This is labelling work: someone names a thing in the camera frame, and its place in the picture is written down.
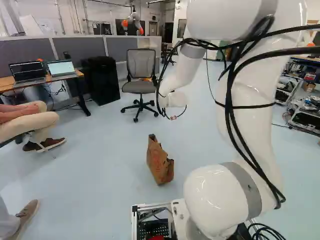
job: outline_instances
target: brown paper bag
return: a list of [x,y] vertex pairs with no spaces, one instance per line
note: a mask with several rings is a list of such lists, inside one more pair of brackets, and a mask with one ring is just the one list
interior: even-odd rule
[[169,183],[174,179],[174,160],[167,158],[168,154],[162,149],[154,134],[148,137],[146,163],[158,185]]

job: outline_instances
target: mesh chair back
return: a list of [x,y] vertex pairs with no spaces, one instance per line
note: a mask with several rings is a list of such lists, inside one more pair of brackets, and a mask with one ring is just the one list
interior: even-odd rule
[[130,76],[151,78],[155,75],[156,51],[149,48],[128,49],[126,52],[126,67]]

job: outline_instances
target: monitor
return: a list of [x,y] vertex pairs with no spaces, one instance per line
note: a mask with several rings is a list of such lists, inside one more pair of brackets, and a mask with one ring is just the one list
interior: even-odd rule
[[52,76],[76,72],[71,60],[49,61],[46,64]]
[[40,61],[28,61],[9,64],[9,68],[16,82],[43,78],[46,71]]

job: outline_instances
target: gray partition wall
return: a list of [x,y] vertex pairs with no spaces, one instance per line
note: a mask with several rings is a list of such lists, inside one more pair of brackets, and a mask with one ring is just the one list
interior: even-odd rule
[[0,78],[11,76],[9,64],[55,60],[48,38],[17,39],[0,41]]
[[109,57],[116,62],[127,60],[127,50],[138,48],[138,38],[136,37],[107,37],[106,45]]
[[54,37],[53,44],[58,59],[63,60],[64,52],[71,56],[75,67],[81,67],[81,60],[105,56],[104,38],[101,37]]
[[127,50],[150,48],[156,51],[155,73],[159,72],[161,57],[160,36],[109,36],[77,35],[54,37],[3,37],[0,38],[0,78],[11,76],[10,63],[63,60],[64,52],[71,56],[75,67],[81,60],[97,56],[115,59],[119,80],[127,75]]

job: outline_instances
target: sneaker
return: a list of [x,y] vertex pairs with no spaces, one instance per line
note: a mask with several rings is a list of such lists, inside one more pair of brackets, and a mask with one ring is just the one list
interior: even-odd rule
[[66,142],[66,139],[64,137],[60,139],[47,138],[45,141],[41,142],[41,145],[45,147],[45,149],[43,149],[38,144],[28,141],[27,144],[23,146],[22,150],[24,152],[36,151],[37,153],[42,153],[45,150],[52,149],[65,142]]
[[20,226],[18,230],[15,232],[15,234],[6,238],[5,240],[18,240],[22,235],[23,231],[25,230],[28,222],[37,212],[38,207],[39,201],[35,199],[29,202],[19,213],[17,213],[15,216],[17,218],[20,218]]

